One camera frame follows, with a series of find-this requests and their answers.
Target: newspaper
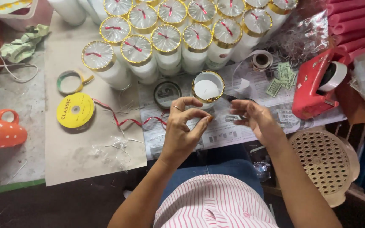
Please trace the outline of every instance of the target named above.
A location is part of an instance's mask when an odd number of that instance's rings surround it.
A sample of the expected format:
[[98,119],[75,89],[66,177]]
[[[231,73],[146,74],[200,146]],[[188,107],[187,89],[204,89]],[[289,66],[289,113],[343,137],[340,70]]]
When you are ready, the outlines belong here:
[[[217,72],[225,81],[224,92],[226,94],[238,98],[251,98],[258,104],[268,107],[285,133],[346,120],[346,116],[343,114],[340,107],[324,112],[320,116],[309,120],[302,120],[294,116],[291,109],[295,86],[292,86],[291,90],[281,87],[276,97],[266,94],[267,88],[273,79],[279,78],[278,63],[279,61],[275,60],[268,70],[264,72],[254,72],[247,62],[243,62],[236,70],[233,79],[232,74],[237,67],[237,64],[225,66]],[[292,70],[295,73],[298,73],[298,69],[292,68]],[[194,77],[195,76],[192,75],[181,74],[175,77],[160,78],[157,83],[149,86],[139,84],[139,103],[142,121],[145,121],[149,117],[160,117],[163,113],[163,110],[159,108],[153,98],[156,85],[163,81],[171,81],[180,87],[183,96],[190,96]],[[239,87],[241,78],[250,82],[250,87],[247,88],[247,91],[244,94],[238,94],[233,89],[233,86],[235,88]],[[232,122],[226,122],[225,117],[229,114],[229,110],[230,103],[223,98],[218,99],[215,105],[210,110],[207,110],[207,112],[215,118],[202,135],[195,150],[224,147],[257,140],[251,128],[237,126]],[[164,115],[164,121],[167,120],[167,116],[168,114]],[[187,122],[187,126],[192,129],[198,121],[198,118],[190,120]],[[164,144],[164,127],[156,121],[148,122],[144,125],[143,136],[146,145],[147,160],[157,159]]]

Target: red tape dispenser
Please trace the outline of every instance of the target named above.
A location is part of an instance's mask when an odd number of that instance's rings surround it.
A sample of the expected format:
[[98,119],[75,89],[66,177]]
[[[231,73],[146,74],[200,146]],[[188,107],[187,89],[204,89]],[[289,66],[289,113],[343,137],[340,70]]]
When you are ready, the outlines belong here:
[[332,48],[302,64],[295,85],[292,113],[306,120],[339,106],[331,96],[345,78],[349,63],[347,52]]

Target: hand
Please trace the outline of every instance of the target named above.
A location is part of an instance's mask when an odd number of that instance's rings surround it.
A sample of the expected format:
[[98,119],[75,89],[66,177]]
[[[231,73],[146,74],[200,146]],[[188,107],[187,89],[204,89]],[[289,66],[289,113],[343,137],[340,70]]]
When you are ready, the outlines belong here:
[[253,101],[233,100],[230,113],[246,117],[245,120],[235,121],[236,125],[251,127],[256,138],[266,147],[278,145],[280,140],[287,141],[268,108]]
[[[206,111],[198,108],[185,110],[185,106],[201,107],[203,104],[194,97],[180,97],[171,103],[170,116],[167,121],[163,150],[159,160],[171,168],[177,169],[181,163],[193,152],[213,119]],[[194,117],[202,118],[192,129],[186,125]]]

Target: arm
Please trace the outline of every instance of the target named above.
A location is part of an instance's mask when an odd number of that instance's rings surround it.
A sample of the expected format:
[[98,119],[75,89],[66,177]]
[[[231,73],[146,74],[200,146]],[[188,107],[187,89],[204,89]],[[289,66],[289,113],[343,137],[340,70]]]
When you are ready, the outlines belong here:
[[[194,150],[208,123],[213,119],[207,112],[197,108],[184,111],[186,105],[200,107],[202,103],[193,97],[182,97],[173,101],[160,158],[115,211],[108,228],[148,228],[152,224],[167,182]],[[186,123],[194,117],[202,119],[190,131]]]
[[231,113],[248,117],[235,123],[251,127],[257,139],[266,146],[294,226],[341,228],[335,213],[305,173],[270,110],[251,101],[234,100]]

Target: ring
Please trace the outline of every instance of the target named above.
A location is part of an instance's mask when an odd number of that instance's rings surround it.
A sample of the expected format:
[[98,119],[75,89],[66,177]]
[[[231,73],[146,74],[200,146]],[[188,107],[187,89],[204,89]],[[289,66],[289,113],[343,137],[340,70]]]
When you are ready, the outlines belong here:
[[177,106],[174,106],[174,107],[175,107],[176,109],[178,109],[180,112],[182,112],[182,111],[181,111],[181,109],[180,109],[179,107],[177,107]]

